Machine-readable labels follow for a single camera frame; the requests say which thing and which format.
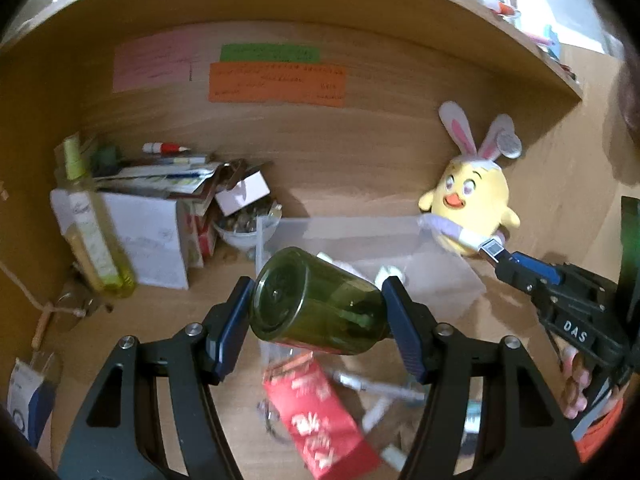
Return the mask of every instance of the yellow chick plush toy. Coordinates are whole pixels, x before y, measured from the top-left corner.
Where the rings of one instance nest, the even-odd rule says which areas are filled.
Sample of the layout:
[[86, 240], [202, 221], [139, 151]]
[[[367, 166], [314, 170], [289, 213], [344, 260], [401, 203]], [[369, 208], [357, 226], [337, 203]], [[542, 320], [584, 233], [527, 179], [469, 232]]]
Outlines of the yellow chick plush toy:
[[[507, 206], [507, 181], [500, 166], [494, 162], [500, 154], [516, 158], [522, 150], [511, 118], [504, 114], [496, 117], [482, 146], [476, 150], [460, 106], [448, 101], [440, 107], [439, 115], [462, 155], [449, 163], [436, 188], [420, 198], [420, 210], [431, 210], [433, 214], [487, 238], [493, 236], [500, 225], [510, 230], [519, 227], [518, 215]], [[459, 254], [475, 253], [450, 238], [445, 240]]]

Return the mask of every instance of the screw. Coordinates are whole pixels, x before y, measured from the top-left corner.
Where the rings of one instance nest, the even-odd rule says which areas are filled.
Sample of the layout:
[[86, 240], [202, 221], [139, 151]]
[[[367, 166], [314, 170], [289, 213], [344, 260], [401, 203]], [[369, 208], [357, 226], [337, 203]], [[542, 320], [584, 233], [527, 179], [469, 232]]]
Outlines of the screw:
[[123, 350], [126, 350], [127, 348], [131, 348], [135, 342], [136, 342], [135, 337], [133, 337], [132, 335], [126, 335], [123, 338], [121, 338], [120, 341], [118, 341], [118, 346]]
[[516, 348], [520, 348], [520, 345], [522, 345], [520, 340], [514, 335], [508, 335], [507, 337], [505, 337], [504, 344], [507, 345], [508, 348], [511, 348], [513, 350], [515, 350]]
[[453, 334], [453, 327], [449, 323], [438, 323], [436, 325], [436, 334], [448, 337]]
[[184, 331], [188, 336], [197, 336], [202, 332], [202, 325], [200, 323], [189, 323], [184, 327]]

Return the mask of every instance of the green sticky note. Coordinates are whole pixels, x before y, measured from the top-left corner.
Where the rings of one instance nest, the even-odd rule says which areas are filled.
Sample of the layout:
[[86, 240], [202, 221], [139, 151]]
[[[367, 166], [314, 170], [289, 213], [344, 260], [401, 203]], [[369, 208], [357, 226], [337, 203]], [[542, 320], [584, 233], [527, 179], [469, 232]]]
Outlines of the green sticky note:
[[222, 46], [220, 61], [320, 63], [320, 50], [312, 46], [294, 44], [229, 43]]

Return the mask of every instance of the green glass jar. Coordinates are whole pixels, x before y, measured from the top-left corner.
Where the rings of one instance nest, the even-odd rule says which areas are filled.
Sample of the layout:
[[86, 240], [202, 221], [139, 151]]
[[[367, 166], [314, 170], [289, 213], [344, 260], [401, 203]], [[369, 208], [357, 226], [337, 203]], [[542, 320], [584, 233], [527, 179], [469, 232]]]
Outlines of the green glass jar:
[[359, 354], [389, 334], [382, 293], [297, 247], [275, 253], [256, 280], [251, 328], [264, 341]]

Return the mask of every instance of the white cable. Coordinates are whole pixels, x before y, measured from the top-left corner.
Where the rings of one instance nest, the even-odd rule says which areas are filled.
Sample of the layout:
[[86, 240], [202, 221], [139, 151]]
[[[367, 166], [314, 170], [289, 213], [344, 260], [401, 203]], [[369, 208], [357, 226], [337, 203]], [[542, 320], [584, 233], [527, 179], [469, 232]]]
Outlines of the white cable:
[[50, 301], [47, 302], [47, 304], [45, 306], [42, 306], [38, 300], [36, 300], [36, 298], [34, 297], [33, 294], [31, 294], [31, 292], [29, 291], [29, 289], [24, 285], [23, 282], [20, 281], [20, 279], [18, 278], [18, 276], [16, 276], [14, 273], [12, 273], [9, 268], [4, 264], [4, 262], [2, 260], [0, 260], [0, 269], [2, 269], [2, 272], [4, 272], [6, 274], [6, 276], [15, 283], [15, 285], [18, 286], [18, 288], [20, 288], [20, 290], [22, 291], [22, 293], [25, 295], [25, 297], [27, 298], [27, 300], [29, 300], [29, 302], [38, 310], [40, 310], [41, 312], [66, 312], [68, 314], [73, 314], [76, 317], [84, 317], [86, 315], [86, 312], [84, 310], [82, 310], [81, 308], [65, 308], [62, 306], [53, 306], [51, 304]]

